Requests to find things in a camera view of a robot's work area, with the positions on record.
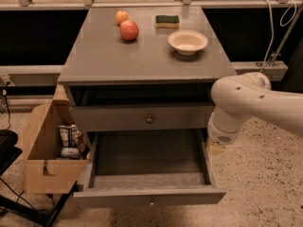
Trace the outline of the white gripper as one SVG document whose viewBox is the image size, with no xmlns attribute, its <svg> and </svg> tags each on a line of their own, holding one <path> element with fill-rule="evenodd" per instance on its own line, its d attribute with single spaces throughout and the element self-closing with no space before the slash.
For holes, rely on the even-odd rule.
<svg viewBox="0 0 303 227">
<path fill-rule="evenodd" d="M 209 155 L 219 155 L 225 152 L 224 145 L 233 144 L 239 137 L 240 128 L 234 130 L 222 130 L 213 118 L 210 118 L 207 125 L 208 138 L 206 140 L 206 151 Z"/>
</svg>

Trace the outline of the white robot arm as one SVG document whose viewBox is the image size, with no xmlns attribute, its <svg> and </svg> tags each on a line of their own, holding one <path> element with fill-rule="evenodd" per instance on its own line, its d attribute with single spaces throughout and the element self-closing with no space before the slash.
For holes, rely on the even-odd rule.
<svg viewBox="0 0 303 227">
<path fill-rule="evenodd" d="M 273 91 L 271 81 L 262 73 L 218 79 L 210 94 L 215 104 L 207 125 L 210 154 L 222 153 L 226 145 L 233 144 L 251 116 L 303 136 L 303 95 Z"/>
</svg>

